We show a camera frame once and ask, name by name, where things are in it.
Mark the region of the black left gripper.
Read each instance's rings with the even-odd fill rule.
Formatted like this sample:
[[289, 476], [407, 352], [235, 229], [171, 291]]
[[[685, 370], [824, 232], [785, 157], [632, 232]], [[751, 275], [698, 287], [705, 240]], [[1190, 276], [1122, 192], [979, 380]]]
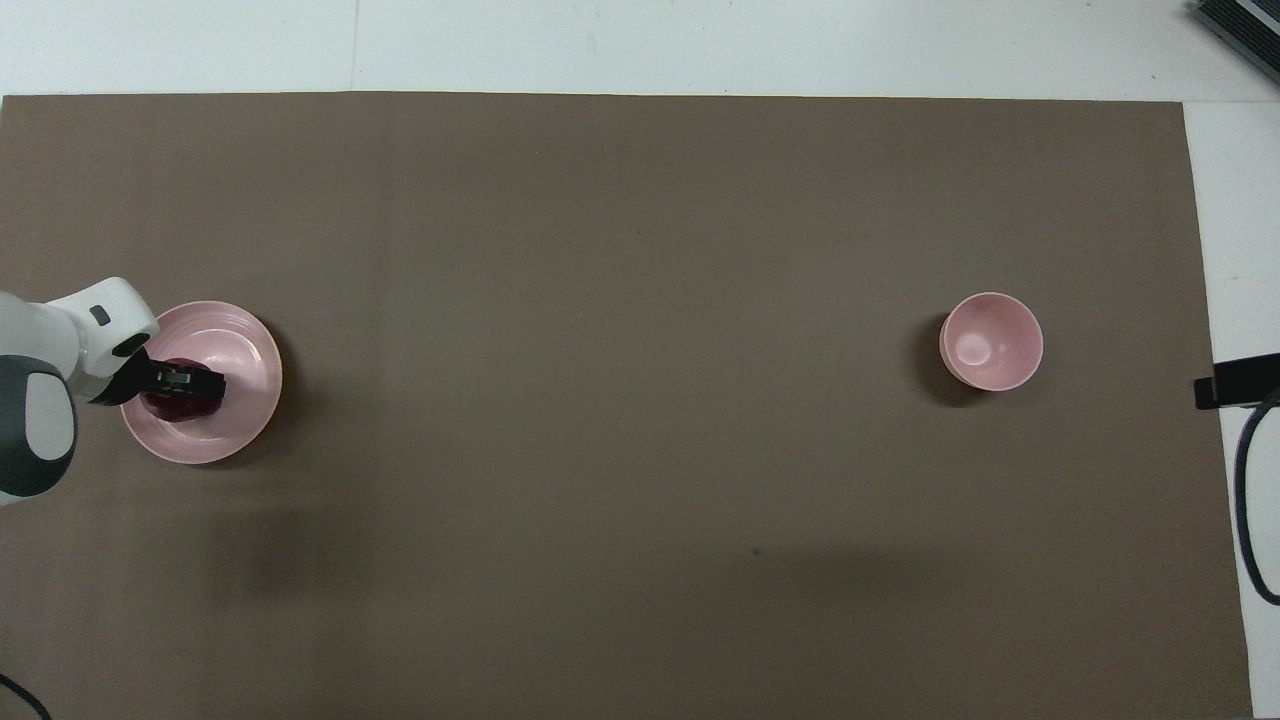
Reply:
[[170, 398], [221, 400], [225, 391], [225, 377], [202, 363], [155, 361], [140, 348], [88, 404], [119, 406], [146, 392]]

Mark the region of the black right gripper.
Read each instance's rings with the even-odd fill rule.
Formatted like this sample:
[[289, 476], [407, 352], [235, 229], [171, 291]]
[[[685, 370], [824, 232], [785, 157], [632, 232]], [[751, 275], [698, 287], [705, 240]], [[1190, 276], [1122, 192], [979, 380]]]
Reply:
[[1194, 380], [1198, 410], [1253, 407], [1279, 388], [1279, 352], [1215, 363], [1213, 378]]

